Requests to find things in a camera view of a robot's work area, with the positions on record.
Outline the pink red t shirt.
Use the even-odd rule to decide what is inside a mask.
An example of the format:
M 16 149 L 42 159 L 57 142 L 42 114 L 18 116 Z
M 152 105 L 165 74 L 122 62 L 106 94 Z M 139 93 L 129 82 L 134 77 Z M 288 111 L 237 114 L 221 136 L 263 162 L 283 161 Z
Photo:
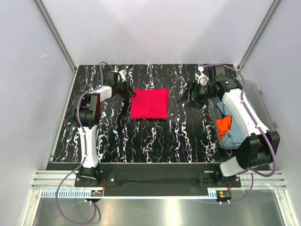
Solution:
M 131 97 L 131 119 L 167 119 L 169 91 L 167 89 L 134 89 Z

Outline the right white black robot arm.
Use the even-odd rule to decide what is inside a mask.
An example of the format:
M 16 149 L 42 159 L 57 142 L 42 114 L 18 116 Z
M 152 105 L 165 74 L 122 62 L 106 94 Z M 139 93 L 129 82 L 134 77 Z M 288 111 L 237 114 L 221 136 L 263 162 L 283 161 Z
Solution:
M 243 139 L 234 156 L 217 166 L 213 182 L 222 187 L 247 171 L 266 178 L 273 176 L 280 135 L 266 126 L 253 109 L 242 73 L 223 64 L 200 66 L 178 103 L 200 105 L 211 98 L 218 98 L 229 109 Z

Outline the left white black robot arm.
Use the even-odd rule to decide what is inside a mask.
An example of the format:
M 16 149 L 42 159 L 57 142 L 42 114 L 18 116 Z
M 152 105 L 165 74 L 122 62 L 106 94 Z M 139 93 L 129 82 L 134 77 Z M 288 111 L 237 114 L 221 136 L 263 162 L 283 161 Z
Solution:
M 86 92 L 77 92 L 72 110 L 79 131 L 81 161 L 76 168 L 77 181 L 97 186 L 101 183 L 100 163 L 96 151 L 96 129 L 101 117 L 101 102 L 115 95 L 134 97 L 126 80 L 126 70 L 110 71 L 104 84 Z

